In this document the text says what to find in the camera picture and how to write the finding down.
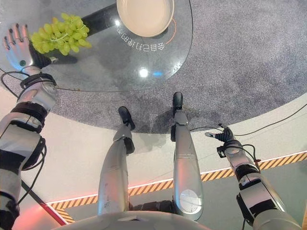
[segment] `silver metal leg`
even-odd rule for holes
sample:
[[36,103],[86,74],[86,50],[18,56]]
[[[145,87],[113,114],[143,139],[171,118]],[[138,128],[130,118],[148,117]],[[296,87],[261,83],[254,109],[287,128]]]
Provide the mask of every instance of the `silver metal leg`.
[[176,212],[198,220],[203,210],[203,189],[200,169],[188,119],[182,110],[175,113],[176,150],[174,161],[174,203]]
[[127,151],[124,139],[132,139],[130,126],[123,125],[113,138],[102,166],[98,190],[98,215],[129,209]]

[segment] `robot leg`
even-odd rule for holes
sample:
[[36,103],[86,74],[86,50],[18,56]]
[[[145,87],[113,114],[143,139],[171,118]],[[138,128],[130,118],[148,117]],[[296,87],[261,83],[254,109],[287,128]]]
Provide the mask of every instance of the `robot leg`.
[[200,169],[188,119],[182,110],[182,93],[173,97],[175,125],[171,139],[176,142],[174,157],[174,206],[177,214],[198,220],[203,211],[203,189]]
[[129,210],[128,171],[126,156],[134,152],[131,130],[134,129],[129,111],[118,109],[123,125],[113,138],[102,166],[98,190],[98,215]]

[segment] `gray carpet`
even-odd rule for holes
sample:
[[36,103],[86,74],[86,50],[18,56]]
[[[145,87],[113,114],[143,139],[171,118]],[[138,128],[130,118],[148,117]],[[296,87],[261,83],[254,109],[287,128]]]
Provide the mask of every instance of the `gray carpet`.
[[59,91],[52,112],[116,129],[125,105],[136,132],[167,133],[176,91],[191,128],[246,120],[307,91],[307,1],[191,0],[191,8],[191,50],[173,77],[139,92]]

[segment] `orange line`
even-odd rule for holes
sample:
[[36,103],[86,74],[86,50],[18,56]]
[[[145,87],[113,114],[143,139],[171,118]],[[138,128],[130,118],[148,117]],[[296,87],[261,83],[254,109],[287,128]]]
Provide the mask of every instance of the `orange line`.
[[177,30],[177,24],[176,24],[175,19],[172,19],[172,21],[174,21],[174,23],[175,23],[175,31],[174,31],[174,34],[173,34],[173,36],[171,37],[171,39],[170,39],[168,42],[166,42],[166,44],[170,43],[171,40],[173,40],[173,38],[175,37],[176,30]]

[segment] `green grapes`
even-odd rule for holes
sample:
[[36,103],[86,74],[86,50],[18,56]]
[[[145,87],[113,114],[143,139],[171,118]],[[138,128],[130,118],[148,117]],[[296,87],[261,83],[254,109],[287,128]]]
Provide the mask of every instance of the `green grapes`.
[[83,24],[80,16],[61,14],[64,22],[52,18],[52,24],[44,24],[31,36],[34,48],[41,54],[58,49],[62,55],[68,55],[72,50],[80,51],[79,47],[91,48],[92,44],[86,38],[90,29]]

